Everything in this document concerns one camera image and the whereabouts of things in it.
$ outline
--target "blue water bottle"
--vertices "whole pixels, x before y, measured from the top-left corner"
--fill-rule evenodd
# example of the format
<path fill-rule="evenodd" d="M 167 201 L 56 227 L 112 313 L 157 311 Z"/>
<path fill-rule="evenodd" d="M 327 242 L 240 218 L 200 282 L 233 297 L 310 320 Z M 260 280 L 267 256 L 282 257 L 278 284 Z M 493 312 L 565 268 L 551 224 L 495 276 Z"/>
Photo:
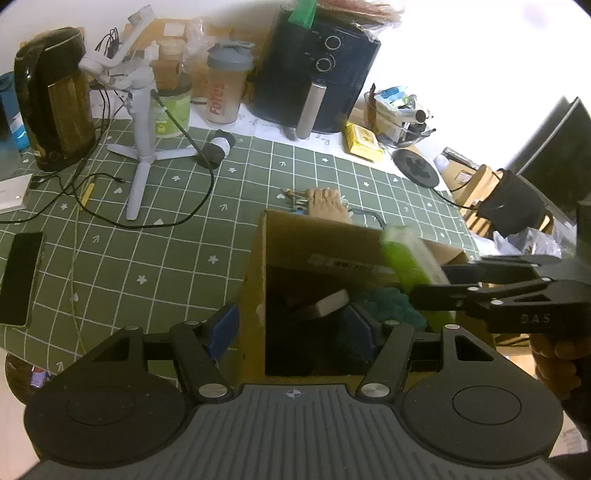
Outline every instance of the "blue water bottle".
<path fill-rule="evenodd" d="M 8 72 L 0 76 L 0 100 L 4 106 L 14 142 L 19 150 L 24 150 L 29 146 L 29 139 L 25 125 L 22 123 L 17 93 L 14 90 L 14 72 Z"/>

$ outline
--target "green tablecloth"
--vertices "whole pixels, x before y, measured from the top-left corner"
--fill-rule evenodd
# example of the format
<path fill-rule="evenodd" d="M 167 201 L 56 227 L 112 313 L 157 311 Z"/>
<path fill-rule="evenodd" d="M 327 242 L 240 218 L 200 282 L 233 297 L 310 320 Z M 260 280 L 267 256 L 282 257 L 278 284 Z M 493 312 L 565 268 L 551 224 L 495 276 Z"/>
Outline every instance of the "green tablecloth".
<path fill-rule="evenodd" d="M 191 128 L 202 145 L 209 131 Z M 133 144 L 129 121 L 117 120 L 110 142 Z M 266 208 L 289 210 L 281 189 L 334 187 L 349 201 L 379 212 L 387 223 L 415 225 L 424 238 L 455 245 L 477 257 L 476 246 L 457 209 L 430 190 L 407 179 L 332 155 L 236 135 L 237 143 L 216 172 L 210 200 L 198 215 L 174 228 L 130 231 L 80 213 L 79 253 L 74 272 L 74 306 L 87 349 L 125 325 L 163 332 L 178 322 L 211 316 L 236 298 L 248 264 L 256 224 Z M 179 138 L 159 140 L 157 148 L 185 147 Z M 125 202 L 135 162 L 97 149 L 85 171 L 116 174 L 118 184 L 99 178 L 88 208 L 126 223 Z M 23 154 L 16 173 L 36 172 L 34 157 Z M 66 182 L 73 172 L 63 174 Z M 209 173 L 192 158 L 156 162 L 150 171 L 138 220 L 130 224 L 169 223 L 190 213 L 209 186 Z M 0 215 L 22 219 L 39 211 L 60 191 L 57 180 L 30 192 L 28 209 Z M 70 308 L 66 278 L 70 269 L 77 203 L 62 196 L 39 218 L 20 225 L 0 225 L 0 268 L 15 233 L 42 230 L 44 255 L 26 329 L 0 327 L 0 345 L 14 355 L 52 372 L 70 365 L 81 352 Z M 372 217 L 354 222 L 378 227 Z M 171 375 L 168 367 L 156 373 Z"/>

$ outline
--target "black kettle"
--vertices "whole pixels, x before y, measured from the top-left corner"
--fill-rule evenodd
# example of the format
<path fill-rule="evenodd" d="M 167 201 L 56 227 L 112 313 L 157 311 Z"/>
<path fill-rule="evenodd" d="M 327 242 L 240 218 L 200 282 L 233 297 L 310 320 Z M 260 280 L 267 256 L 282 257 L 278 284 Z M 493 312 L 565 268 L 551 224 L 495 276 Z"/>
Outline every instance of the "black kettle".
<path fill-rule="evenodd" d="M 78 69 L 85 53 L 77 28 L 38 35 L 14 60 L 22 121 L 43 171 L 60 171 L 86 156 L 95 144 L 89 85 Z"/>

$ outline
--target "smartphone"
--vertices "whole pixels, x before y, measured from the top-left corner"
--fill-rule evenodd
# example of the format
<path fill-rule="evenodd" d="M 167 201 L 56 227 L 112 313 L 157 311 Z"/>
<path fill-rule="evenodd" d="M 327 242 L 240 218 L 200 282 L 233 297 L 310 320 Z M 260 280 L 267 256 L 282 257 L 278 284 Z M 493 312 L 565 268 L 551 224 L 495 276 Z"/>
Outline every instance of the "smartphone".
<path fill-rule="evenodd" d="M 43 240 L 43 232 L 14 236 L 0 286 L 0 324 L 21 328 L 28 325 Z"/>

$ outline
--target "monitor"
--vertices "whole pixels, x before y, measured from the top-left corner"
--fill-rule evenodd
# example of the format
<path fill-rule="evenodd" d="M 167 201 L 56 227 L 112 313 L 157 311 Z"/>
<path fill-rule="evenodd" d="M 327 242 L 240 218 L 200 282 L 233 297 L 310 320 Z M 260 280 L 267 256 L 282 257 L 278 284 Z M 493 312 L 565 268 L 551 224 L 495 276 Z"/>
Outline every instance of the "monitor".
<path fill-rule="evenodd" d="M 517 172 L 572 222 L 591 193 L 591 117 L 579 98 Z"/>

